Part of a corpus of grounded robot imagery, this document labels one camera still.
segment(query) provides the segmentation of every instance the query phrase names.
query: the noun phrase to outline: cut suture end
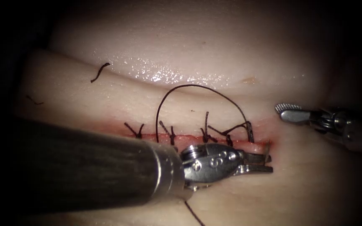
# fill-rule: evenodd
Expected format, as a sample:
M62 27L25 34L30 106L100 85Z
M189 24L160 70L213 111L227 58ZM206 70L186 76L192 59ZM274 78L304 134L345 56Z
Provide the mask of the cut suture end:
M98 77L100 76L100 73L101 73L101 71L103 70L103 68L105 68L106 66L109 66L109 65L110 65L110 63L105 63L105 64L103 64L103 65L100 67L100 69L98 70L98 73L97 73L96 78L90 80L90 83L93 83L94 81L96 81L96 80L98 79Z
M145 124L142 124L140 127L139 127L139 132L136 133L135 130L132 129L132 127L128 124L128 123L124 123L124 125L135 135L135 138L137 139L142 139L142 128Z
M173 126L171 126L171 133L170 133L170 132L167 130L167 128L164 126L164 124L163 124L162 121L160 121L159 124L160 124L160 126L164 129L165 133L170 137L170 144L171 144L172 146L174 146L174 145L175 145L174 139L175 139L176 135L174 134Z
M33 98L31 98L29 95L26 95L26 98L28 98L31 102L33 102L33 104L35 105L40 105L40 104L44 104L44 102L39 102L37 103L35 100L33 100Z

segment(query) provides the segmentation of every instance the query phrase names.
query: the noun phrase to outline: moist skin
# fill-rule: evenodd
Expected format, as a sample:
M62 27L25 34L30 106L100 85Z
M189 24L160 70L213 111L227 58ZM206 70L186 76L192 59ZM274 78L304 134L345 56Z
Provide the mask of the moist skin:
M142 133L149 138L158 104L170 88L206 85L242 108L256 141L272 141L274 173L230 178L195 193L189 204L200 219L208 226L345 224L362 208L357 195L362 194L362 158L310 128L280 122L273 109L279 102L305 107L343 103L354 95L329 85L338 84L329 81L347 71L329 73L337 67L333 59L339 37L339 29L324 17L278 4L86 2L60 21L48 50L29 57L13 111L124 136L131 135L124 122L134 130L145 123ZM90 83L106 62L112 65ZM330 98L330 93L342 95ZM34 105L26 95L44 104ZM171 94L160 120L167 128L174 126L179 138L199 140L207 111L208 124L220 131L243 121L229 102L196 88ZM162 142L168 142L160 131ZM232 138L243 142L245 136L236 131ZM183 203L60 213L26 222L198 225Z

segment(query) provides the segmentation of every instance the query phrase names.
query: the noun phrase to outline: silver metal instrument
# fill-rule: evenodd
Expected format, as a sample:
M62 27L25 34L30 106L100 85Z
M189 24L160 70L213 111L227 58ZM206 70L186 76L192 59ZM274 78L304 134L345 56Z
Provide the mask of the silver metal instrument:
M362 114L343 108L304 110L299 105L275 106L283 122L308 125L326 139L354 152L362 152Z
M273 172L272 167L265 166L272 161L269 143L265 154L250 154L224 144L207 143L191 145L180 156L185 187L193 191L232 176Z

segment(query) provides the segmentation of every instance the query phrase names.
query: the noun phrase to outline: skin fold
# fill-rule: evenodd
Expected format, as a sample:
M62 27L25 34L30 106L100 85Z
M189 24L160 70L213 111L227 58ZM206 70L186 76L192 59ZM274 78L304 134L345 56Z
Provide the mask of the skin fold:
M130 135L124 122L135 130L145 123L142 133L153 134L169 89L210 87L241 107L258 141L275 142L274 173L196 192L188 203L199 218L207 226L347 225L362 215L362 156L282 123L274 111L282 102L362 110L355 88L362 71L354 58L341 58L342 36L337 22L310 8L267 1L85 1L55 26L46 50L29 56L12 111L108 134ZM215 128L242 123L229 102L198 88L171 94L160 119L177 135L201 136L206 111ZM245 139L244 131L234 138ZM57 213L23 224L199 225L183 203Z

